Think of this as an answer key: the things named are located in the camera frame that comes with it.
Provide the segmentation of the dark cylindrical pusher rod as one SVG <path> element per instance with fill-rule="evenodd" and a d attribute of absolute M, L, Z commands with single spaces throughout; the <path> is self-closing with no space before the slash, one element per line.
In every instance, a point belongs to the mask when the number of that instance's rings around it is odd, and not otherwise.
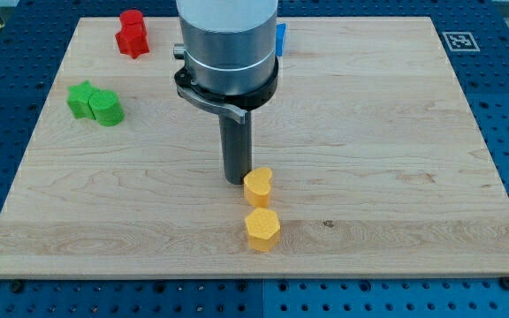
<path fill-rule="evenodd" d="M 251 113 L 246 113 L 243 124 L 220 116 L 219 125 L 225 179 L 231 184 L 242 185 L 243 178 L 252 170 Z"/>

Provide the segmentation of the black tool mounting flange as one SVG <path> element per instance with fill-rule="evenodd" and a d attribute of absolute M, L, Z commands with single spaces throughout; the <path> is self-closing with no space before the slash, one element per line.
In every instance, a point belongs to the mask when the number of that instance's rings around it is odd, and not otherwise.
<path fill-rule="evenodd" d="M 193 83 L 193 78 L 185 67 L 174 74 L 179 97 L 200 110 L 218 116 L 228 117 L 240 125 L 246 123 L 247 113 L 262 107 L 277 90 L 279 61 L 274 59 L 270 78 L 259 88 L 243 95 L 221 95 Z"/>

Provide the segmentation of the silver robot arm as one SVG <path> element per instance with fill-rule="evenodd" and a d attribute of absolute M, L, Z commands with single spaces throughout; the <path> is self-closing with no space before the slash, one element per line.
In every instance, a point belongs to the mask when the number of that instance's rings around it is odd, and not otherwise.
<path fill-rule="evenodd" d="M 219 118 L 224 176 L 252 169 L 251 112 L 277 90 L 277 0 L 177 0 L 183 41 L 173 56 L 177 93 Z"/>

